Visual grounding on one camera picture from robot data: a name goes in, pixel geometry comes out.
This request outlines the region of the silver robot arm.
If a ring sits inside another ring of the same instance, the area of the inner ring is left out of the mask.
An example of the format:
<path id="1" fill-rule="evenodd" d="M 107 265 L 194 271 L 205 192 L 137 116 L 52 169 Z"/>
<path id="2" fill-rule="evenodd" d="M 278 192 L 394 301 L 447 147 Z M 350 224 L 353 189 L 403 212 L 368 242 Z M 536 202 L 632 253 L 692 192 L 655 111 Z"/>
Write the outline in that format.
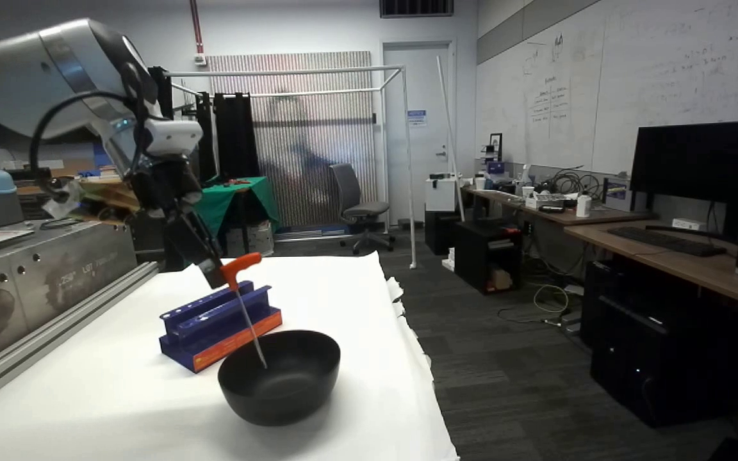
<path id="1" fill-rule="evenodd" d="M 37 169 L 49 139 L 89 132 L 140 211 L 163 221 L 163 242 L 222 286 L 222 261 L 194 206 L 203 198 L 189 153 L 203 140 L 194 120 L 160 112 L 158 84 L 134 42 L 76 19 L 0 42 L 0 147 L 26 151 Z"/>

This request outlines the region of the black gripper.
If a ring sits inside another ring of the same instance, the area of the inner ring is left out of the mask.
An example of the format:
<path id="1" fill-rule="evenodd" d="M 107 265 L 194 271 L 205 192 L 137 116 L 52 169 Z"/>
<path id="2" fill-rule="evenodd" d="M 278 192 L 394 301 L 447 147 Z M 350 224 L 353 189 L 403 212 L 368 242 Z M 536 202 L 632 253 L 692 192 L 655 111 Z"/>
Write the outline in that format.
<path id="1" fill-rule="evenodd" d="M 130 171 L 130 188 L 149 219 L 163 226 L 163 242 L 186 248 L 189 261 L 209 286 L 222 286 L 219 256 L 212 235 L 194 216 L 199 185 L 181 157 L 146 161 Z"/>

